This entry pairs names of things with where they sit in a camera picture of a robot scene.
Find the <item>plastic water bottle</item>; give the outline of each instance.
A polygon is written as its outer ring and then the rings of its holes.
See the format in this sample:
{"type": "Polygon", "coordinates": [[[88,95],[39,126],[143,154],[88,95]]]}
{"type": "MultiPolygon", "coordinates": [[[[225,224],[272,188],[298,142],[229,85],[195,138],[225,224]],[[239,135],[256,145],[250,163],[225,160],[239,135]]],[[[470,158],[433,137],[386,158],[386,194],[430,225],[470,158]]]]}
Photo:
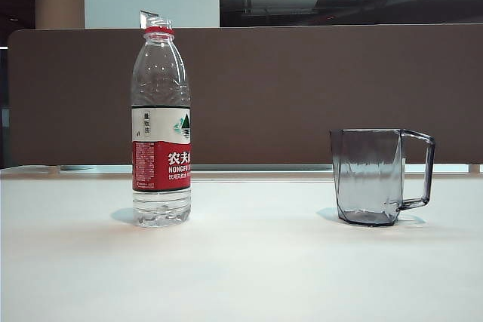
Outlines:
{"type": "Polygon", "coordinates": [[[152,17],[131,83],[134,219],[184,222],[191,209],[189,85],[171,21],[152,17]]]}

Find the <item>table surface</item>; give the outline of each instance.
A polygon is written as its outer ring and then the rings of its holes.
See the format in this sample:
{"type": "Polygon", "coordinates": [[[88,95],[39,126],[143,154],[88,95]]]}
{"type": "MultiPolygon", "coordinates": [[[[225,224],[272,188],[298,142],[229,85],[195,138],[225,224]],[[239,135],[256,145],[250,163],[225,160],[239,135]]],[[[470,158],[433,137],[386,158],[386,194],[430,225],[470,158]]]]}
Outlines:
{"type": "Polygon", "coordinates": [[[170,228],[132,224],[126,173],[20,167],[1,187],[8,322],[483,318],[481,174],[435,176],[385,228],[340,221],[323,173],[195,174],[170,228]]]}

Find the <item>bottle label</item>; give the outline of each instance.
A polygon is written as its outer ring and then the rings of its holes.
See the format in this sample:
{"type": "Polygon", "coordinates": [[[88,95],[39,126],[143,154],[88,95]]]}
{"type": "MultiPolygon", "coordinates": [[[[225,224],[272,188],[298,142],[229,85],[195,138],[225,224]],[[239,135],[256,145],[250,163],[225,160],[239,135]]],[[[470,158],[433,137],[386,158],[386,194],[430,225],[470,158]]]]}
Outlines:
{"type": "Polygon", "coordinates": [[[133,106],[133,190],[165,192],[189,188],[189,107],[133,106]]]}

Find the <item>bottle bottom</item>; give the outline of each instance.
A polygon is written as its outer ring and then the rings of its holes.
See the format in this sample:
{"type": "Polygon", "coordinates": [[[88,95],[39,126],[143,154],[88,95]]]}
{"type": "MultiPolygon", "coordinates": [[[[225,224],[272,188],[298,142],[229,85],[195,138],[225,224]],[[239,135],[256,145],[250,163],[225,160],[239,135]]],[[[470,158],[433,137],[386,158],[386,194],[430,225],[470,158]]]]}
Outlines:
{"type": "Polygon", "coordinates": [[[133,192],[136,225],[159,227],[180,224],[191,211],[191,189],[173,192],[133,192]]]}

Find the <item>clear plastic mug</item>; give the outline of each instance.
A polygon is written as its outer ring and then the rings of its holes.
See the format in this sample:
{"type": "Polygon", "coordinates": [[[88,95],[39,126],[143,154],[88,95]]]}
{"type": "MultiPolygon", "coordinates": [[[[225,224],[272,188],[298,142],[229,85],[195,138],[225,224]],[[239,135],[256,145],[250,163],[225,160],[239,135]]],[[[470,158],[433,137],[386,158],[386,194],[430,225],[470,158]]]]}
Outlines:
{"type": "Polygon", "coordinates": [[[401,210],[429,202],[435,140],[402,129],[331,130],[332,161],[339,217],[362,225],[393,225],[401,210]],[[426,142],[421,198],[404,200],[405,138],[426,142]]]}

